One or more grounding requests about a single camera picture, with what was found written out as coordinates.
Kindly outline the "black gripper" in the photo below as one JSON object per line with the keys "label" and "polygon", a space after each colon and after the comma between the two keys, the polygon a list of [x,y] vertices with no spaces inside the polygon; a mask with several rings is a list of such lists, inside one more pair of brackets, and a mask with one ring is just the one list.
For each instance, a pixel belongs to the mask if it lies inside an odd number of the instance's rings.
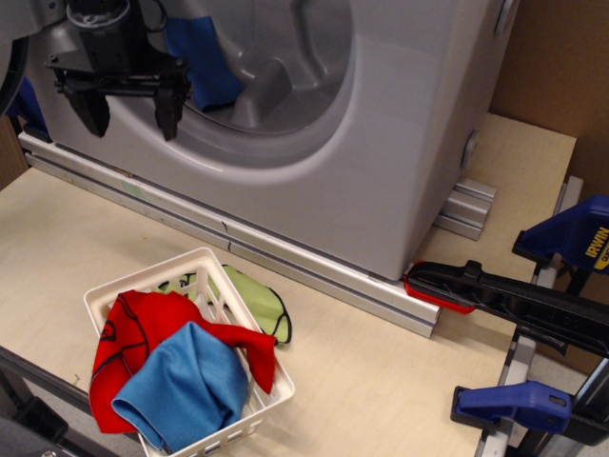
{"label": "black gripper", "polygon": [[57,85],[87,130],[105,136],[110,120],[105,94],[154,97],[155,119],[166,141],[177,136],[189,92],[187,61],[154,48],[139,7],[67,7],[80,47],[48,57]]}

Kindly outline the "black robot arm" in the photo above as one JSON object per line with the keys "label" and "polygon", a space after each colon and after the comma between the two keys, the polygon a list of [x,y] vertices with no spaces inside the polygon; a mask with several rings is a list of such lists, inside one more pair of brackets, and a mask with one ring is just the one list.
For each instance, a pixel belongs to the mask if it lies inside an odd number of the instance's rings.
{"label": "black robot arm", "polygon": [[90,133],[103,137],[109,126],[109,96],[148,97],[164,138],[177,136],[188,98],[188,62],[154,48],[148,36],[167,25],[149,28],[137,1],[69,1],[66,16],[82,48],[49,56],[54,86],[69,101]]}

